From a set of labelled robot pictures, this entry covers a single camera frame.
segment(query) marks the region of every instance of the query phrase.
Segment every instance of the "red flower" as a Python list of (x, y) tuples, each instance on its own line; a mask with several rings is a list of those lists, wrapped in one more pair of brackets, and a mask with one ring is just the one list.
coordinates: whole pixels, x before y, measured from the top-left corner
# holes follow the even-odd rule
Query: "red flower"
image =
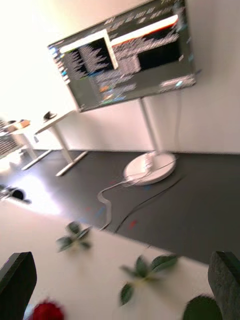
[(60, 307), (49, 301), (38, 304), (33, 311), (32, 320), (64, 320)]

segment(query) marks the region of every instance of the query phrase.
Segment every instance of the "round white stand base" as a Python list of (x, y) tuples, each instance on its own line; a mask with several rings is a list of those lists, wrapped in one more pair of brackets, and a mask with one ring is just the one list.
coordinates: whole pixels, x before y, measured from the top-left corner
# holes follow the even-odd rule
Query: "round white stand base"
[(176, 158), (171, 153), (156, 154), (152, 158), (152, 167), (145, 171), (145, 154), (133, 159), (124, 169), (123, 175), (134, 185), (150, 185), (168, 177), (175, 169)]

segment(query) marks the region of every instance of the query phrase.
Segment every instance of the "white tabletop surface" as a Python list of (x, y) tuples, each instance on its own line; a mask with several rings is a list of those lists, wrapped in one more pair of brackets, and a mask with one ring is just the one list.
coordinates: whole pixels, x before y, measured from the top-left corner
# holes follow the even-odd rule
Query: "white tabletop surface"
[(119, 267), (133, 266), (139, 255), (151, 261), (166, 252), (93, 228), (91, 249), (57, 253), (56, 240), (66, 234), (67, 223), (15, 200), (0, 201), (0, 266), (14, 252), (32, 252), (37, 270), (33, 304), (49, 297), (64, 307), (67, 320), (180, 320), (190, 299), (212, 295), (208, 266), (181, 257), (163, 281), (142, 284), (120, 307), (119, 291), (130, 278)]
[(69, 116), (70, 114), (72, 114), (73, 112), (77, 113), (77, 111), (74, 110), (70, 110), (66, 113), (59, 113), (57, 114), (54, 118), (48, 120), (48, 121), (43, 121), (38, 125), (38, 129), (36, 130), (35, 134), (40, 134), (41, 132), (47, 130), (48, 128), (52, 127), (53, 125), (55, 125), (57, 122), (63, 120), (64, 118), (66, 118), (67, 116)]

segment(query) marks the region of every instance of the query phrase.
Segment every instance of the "black screen panel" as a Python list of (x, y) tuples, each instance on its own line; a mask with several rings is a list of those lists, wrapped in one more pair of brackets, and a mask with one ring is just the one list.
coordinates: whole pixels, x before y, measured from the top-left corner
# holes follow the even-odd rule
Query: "black screen panel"
[(154, 0), (48, 46), (82, 111), (195, 84), (185, 0)]

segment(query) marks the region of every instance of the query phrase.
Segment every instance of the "white wall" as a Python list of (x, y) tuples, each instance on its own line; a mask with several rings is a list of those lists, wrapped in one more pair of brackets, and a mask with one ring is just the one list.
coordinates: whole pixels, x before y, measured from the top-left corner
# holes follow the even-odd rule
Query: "white wall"
[[(0, 106), (8, 118), (37, 119), (48, 110), (75, 104), (46, 46), (133, 7), (140, 0), (12, 0), (0, 4)], [(182, 94), (180, 150), (240, 152), (240, 2), (188, 0), (198, 83)], [(155, 133), (176, 150), (177, 93), (146, 99)], [(93, 150), (150, 150), (137, 101), (69, 117), (60, 124), (70, 147)], [(42, 134), (39, 148), (58, 147)]]

